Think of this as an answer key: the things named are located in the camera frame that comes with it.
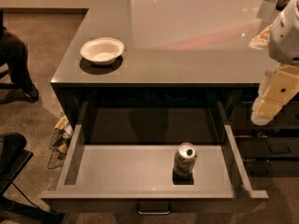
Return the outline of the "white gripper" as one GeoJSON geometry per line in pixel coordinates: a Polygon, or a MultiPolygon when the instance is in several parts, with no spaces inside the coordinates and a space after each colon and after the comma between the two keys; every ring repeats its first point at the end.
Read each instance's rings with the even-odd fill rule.
{"type": "Polygon", "coordinates": [[[252,49],[268,47],[271,59],[281,64],[275,71],[266,70],[252,105],[251,121],[267,125],[299,92],[299,0],[291,0],[272,23],[249,42],[252,49]]]}

